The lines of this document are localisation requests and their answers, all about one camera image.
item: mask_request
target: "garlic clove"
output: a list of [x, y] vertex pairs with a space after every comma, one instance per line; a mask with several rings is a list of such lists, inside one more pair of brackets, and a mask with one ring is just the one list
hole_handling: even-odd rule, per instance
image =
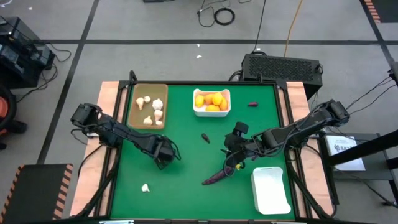
[[158, 121], [162, 118], [163, 116], [163, 111], [161, 110], [155, 110], [155, 121]]
[[140, 97], [136, 99], [136, 103], [138, 104], [139, 110], [142, 110], [142, 106], [144, 106], [144, 99]]
[[152, 125], [152, 120], [150, 119], [150, 116], [144, 119], [144, 125]]
[[152, 107], [154, 110], [161, 110], [163, 108], [163, 102], [160, 99], [154, 100], [152, 102]]
[[144, 97], [144, 102], [145, 103], [149, 103], [150, 102], [150, 97], [149, 96], [145, 96]]
[[144, 185], [141, 187], [141, 190], [142, 190], [142, 192], [149, 192], [149, 187], [148, 187], [148, 185], [147, 185], [147, 184], [144, 184]]

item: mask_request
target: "white container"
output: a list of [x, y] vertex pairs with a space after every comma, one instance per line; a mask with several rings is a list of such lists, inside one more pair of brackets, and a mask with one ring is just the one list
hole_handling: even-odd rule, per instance
[[[220, 92], [223, 97], [227, 100], [228, 102], [228, 109], [226, 111], [206, 111], [207, 105], [204, 104], [201, 108], [198, 108], [195, 106], [195, 98], [197, 95], [203, 95], [206, 96], [207, 94], [214, 94]], [[228, 115], [229, 111], [231, 110], [231, 93], [229, 90], [225, 89], [223, 91], [201, 91], [199, 89], [195, 89], [193, 91], [193, 110], [197, 116], [201, 117], [225, 117]]]
[[251, 176], [254, 204], [256, 210], [263, 215], [287, 214], [290, 205], [286, 193], [280, 167], [255, 168]]

